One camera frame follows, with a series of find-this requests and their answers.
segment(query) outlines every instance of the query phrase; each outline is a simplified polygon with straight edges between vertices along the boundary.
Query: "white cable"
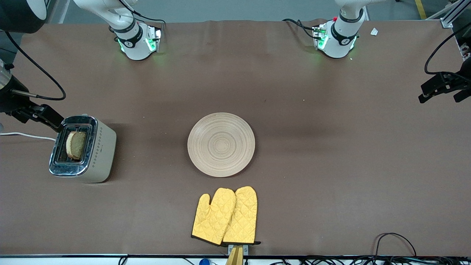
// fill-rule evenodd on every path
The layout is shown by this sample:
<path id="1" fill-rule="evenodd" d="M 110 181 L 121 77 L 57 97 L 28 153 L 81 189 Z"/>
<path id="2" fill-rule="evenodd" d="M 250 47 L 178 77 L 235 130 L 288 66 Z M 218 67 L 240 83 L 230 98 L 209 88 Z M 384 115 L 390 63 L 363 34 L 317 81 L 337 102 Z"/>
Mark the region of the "white cable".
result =
<path id="1" fill-rule="evenodd" d="M 32 137 L 32 138 L 38 138 L 38 139 L 45 139 L 45 140 L 52 140 L 52 141 L 56 141 L 56 139 L 53 139 L 53 138 L 49 138 L 49 137 L 42 137 L 42 136 L 36 136 L 36 135 L 30 135 L 30 134 L 26 134 L 26 133 L 22 133 L 22 132 L 6 132 L 6 133 L 0 133 L 0 136 L 6 136 L 6 135 L 22 135 L 22 136 L 26 136 L 26 137 Z"/>

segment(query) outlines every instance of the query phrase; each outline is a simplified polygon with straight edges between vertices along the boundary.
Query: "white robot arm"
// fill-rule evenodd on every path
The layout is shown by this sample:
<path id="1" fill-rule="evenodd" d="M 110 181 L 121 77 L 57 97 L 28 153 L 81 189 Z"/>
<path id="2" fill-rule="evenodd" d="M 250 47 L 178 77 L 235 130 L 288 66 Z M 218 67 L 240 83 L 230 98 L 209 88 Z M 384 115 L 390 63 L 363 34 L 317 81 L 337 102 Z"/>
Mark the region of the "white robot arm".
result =
<path id="1" fill-rule="evenodd" d="M 337 20 L 314 29 L 314 45 L 332 58 L 342 58 L 353 48 L 357 33 L 365 20 L 366 5 L 385 0 L 335 0 L 340 7 Z"/>
<path id="2" fill-rule="evenodd" d="M 132 60 L 143 60 L 158 50 L 161 30 L 137 22 L 129 8 L 138 0 L 74 0 L 81 9 L 104 19 L 118 36 L 121 50 Z"/>

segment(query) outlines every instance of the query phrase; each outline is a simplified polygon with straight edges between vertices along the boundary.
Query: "yellow oven mitt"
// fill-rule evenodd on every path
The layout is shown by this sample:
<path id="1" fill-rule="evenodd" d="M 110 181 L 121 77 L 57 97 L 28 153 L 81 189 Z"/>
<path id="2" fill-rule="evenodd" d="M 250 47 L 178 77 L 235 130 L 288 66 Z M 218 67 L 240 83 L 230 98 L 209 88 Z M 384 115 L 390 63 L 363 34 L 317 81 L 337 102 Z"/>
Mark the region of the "yellow oven mitt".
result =
<path id="1" fill-rule="evenodd" d="M 257 222 L 257 194 L 250 187 L 242 187 L 235 192 L 237 198 L 229 227 L 222 240 L 224 243 L 255 243 L 255 223 Z"/>
<path id="2" fill-rule="evenodd" d="M 211 203 L 209 194 L 203 194 L 196 208 L 191 237 L 220 245 L 235 205 L 236 195 L 230 189 L 219 188 Z"/>

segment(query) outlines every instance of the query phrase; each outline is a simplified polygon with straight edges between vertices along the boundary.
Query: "brown table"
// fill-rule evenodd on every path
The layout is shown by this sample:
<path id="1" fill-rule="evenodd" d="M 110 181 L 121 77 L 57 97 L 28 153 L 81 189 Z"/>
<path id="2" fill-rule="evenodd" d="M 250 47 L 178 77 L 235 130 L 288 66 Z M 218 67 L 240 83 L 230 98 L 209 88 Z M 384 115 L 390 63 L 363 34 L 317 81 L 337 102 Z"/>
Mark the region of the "brown table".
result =
<path id="1" fill-rule="evenodd" d="M 225 253 L 190 238 L 198 198 L 251 185 L 262 241 L 251 254 L 371 254 L 378 234 L 398 232 L 419 255 L 469 255 L 471 99 L 417 99 L 430 78 L 423 64 L 451 31 L 374 21 L 360 33 L 346 58 L 330 59 L 284 22 L 168 24 L 161 53 L 138 62 L 107 25 L 25 35 L 24 50 L 67 90 L 48 103 L 63 116 L 96 116 L 118 142 L 110 179 L 83 184 L 49 174 L 52 141 L 1 137 L 0 253 Z M 450 41 L 430 68 L 461 63 Z M 23 56 L 15 66 L 30 90 L 59 95 Z M 208 177 L 189 159 L 192 126 L 213 112 L 239 115 L 256 135 L 237 176 Z M 410 250 L 385 238 L 380 253 Z"/>

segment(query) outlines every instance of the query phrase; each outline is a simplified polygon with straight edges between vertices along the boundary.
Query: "gray floor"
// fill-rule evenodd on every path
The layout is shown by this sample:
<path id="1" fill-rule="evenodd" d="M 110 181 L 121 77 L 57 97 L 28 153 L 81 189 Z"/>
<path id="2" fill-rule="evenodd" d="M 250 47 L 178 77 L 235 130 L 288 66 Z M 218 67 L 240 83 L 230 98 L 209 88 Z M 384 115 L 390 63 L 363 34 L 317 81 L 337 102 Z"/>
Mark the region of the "gray floor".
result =
<path id="1" fill-rule="evenodd" d="M 51 23 L 105 23 L 101 18 L 80 9 L 73 0 L 55 0 L 49 8 Z M 447 0 L 422 0 L 426 15 L 445 7 Z M 135 10 L 144 16 L 164 19 L 169 23 L 202 22 L 207 20 L 280 21 L 284 18 L 303 21 L 315 18 L 331 19 L 339 13 L 333 0 L 139 0 Z M 371 20 L 420 19 L 415 0 L 386 0 L 368 6 Z M 15 34 L 20 41 L 21 35 Z M 4 33 L 0 33 L 0 48 L 16 52 Z M 0 58 L 13 62 L 14 54 L 0 50 Z"/>

